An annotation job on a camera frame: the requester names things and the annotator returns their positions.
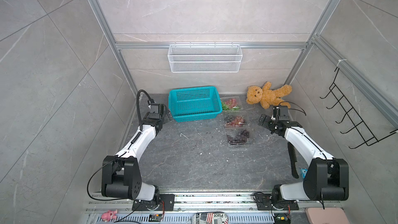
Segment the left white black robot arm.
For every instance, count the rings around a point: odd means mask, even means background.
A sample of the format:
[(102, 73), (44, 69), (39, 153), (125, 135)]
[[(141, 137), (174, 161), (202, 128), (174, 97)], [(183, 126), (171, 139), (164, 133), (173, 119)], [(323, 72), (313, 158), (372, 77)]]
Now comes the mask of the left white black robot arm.
[(102, 196), (158, 202), (159, 190), (142, 181), (139, 161), (150, 142), (161, 131), (168, 114), (164, 104), (151, 104), (150, 111), (141, 120), (130, 141), (114, 156), (107, 156), (103, 160)]

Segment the clear clamshell container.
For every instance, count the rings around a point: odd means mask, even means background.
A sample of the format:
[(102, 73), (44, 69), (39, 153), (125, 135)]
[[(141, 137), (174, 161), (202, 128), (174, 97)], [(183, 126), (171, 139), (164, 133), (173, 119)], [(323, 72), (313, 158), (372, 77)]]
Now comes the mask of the clear clamshell container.
[(238, 96), (221, 97), (221, 106), (224, 112), (242, 111), (243, 104)]
[(226, 128), (226, 141), (230, 146), (247, 146), (252, 143), (253, 132), (249, 128)]
[(226, 113), (223, 119), (225, 128), (241, 128), (248, 125), (246, 113)]

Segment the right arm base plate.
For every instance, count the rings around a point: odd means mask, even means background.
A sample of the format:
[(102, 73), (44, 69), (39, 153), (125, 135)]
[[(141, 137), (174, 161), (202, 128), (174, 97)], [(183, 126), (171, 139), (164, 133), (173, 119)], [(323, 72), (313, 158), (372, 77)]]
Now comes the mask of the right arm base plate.
[(266, 194), (263, 192), (255, 192), (253, 195), (253, 200), (259, 211), (296, 211), (299, 210), (299, 206), (296, 201), (283, 200), (278, 198), (274, 194)]

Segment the teal plastic basket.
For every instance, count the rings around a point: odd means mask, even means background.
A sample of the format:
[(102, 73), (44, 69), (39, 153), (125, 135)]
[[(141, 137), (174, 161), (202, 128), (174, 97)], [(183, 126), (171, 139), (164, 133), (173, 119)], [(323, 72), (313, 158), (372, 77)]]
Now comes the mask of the teal plastic basket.
[(176, 122), (216, 118), (222, 103), (216, 87), (195, 87), (171, 90), (169, 109)]

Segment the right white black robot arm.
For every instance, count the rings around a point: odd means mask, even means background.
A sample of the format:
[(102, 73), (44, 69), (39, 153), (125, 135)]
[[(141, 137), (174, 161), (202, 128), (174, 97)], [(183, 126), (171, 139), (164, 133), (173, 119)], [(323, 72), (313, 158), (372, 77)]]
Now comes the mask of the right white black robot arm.
[(301, 124), (292, 121), (287, 106), (275, 106), (273, 115), (261, 115), (258, 125), (272, 134), (285, 138), (291, 173), (296, 179), (296, 152), (308, 164), (308, 170), (301, 182), (276, 185), (272, 191), (274, 204), (282, 201), (346, 201), (349, 198), (349, 166), (344, 159), (338, 159), (325, 151), (306, 133)]

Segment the green grape bunch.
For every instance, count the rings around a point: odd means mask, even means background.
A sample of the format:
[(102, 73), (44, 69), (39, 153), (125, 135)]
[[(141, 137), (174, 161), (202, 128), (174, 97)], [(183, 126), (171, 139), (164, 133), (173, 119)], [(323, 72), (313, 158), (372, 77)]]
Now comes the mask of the green grape bunch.
[(221, 105), (222, 105), (222, 110), (223, 111), (240, 111), (240, 109), (241, 109), (239, 107), (239, 105), (234, 105), (234, 104), (229, 105), (229, 104), (227, 104), (225, 102), (221, 102)]

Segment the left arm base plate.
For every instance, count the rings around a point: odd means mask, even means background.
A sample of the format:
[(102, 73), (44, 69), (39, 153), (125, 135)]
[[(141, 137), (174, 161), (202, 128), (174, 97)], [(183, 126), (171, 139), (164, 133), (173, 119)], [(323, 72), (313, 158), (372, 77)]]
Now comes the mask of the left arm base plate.
[(175, 204), (175, 195), (173, 194), (155, 194), (151, 201), (135, 200), (133, 202), (133, 211), (172, 211)]

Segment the red grape bunch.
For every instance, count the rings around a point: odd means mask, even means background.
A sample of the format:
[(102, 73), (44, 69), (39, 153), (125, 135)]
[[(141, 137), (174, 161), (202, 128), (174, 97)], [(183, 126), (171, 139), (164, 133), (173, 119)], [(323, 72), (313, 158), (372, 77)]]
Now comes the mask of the red grape bunch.
[(234, 123), (234, 127), (243, 127), (246, 125), (246, 119), (243, 116), (236, 116)]
[(236, 100), (236, 99), (233, 99), (233, 98), (227, 100), (227, 101), (225, 102), (225, 104), (226, 104), (226, 106), (227, 106), (229, 109), (233, 109), (233, 108), (238, 107), (237, 100)]

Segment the dark purple grape bunch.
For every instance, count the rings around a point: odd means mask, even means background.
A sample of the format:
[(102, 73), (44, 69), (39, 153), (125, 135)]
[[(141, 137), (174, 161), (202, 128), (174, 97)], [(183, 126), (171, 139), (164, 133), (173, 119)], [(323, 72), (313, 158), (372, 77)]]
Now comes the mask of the dark purple grape bunch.
[(250, 132), (247, 129), (242, 129), (236, 132), (235, 135), (227, 134), (227, 141), (230, 145), (244, 145), (250, 138)]

